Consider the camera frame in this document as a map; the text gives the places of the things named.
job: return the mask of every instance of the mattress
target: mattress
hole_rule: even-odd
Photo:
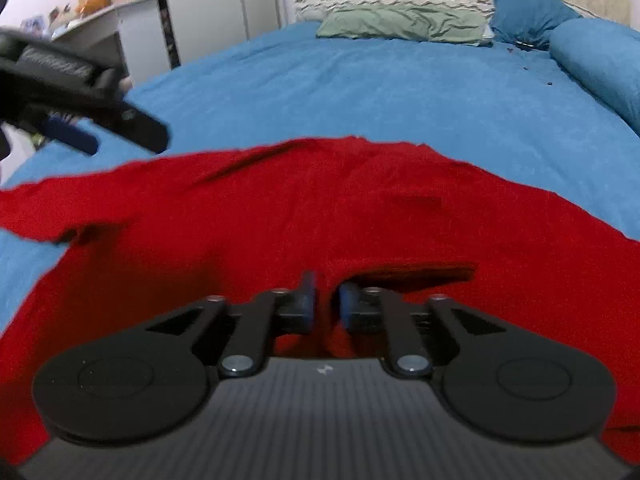
[[[167,155],[295,137],[426,143],[556,192],[640,240],[640,139],[548,52],[503,43],[318,40],[317,28],[306,22],[264,35],[161,76],[128,98],[170,124]],[[92,124],[84,127],[100,139],[97,155],[52,142],[8,186],[150,156]],[[63,244],[0,232],[0,330],[64,251]]]

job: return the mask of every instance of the blue pillow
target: blue pillow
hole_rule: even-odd
[[[597,18],[551,33],[551,56],[640,136],[640,32]]]
[[[495,41],[525,43],[539,50],[549,49],[549,34],[566,20],[580,14],[560,0],[494,0],[491,28]]]

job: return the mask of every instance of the white logo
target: white logo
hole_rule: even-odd
[[[316,368],[316,370],[318,370],[319,374],[322,374],[324,376],[329,375],[331,372],[334,371],[334,367],[329,366],[329,365],[324,365],[322,368]]]

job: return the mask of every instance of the green pillow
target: green pillow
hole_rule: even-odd
[[[411,41],[485,44],[491,39],[482,14],[446,5],[371,4],[329,13],[318,38],[400,38]]]

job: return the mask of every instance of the desk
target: desk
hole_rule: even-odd
[[[135,85],[171,70],[158,0],[136,0],[99,10],[54,42],[88,54],[100,54],[105,44],[119,44],[116,53]]]

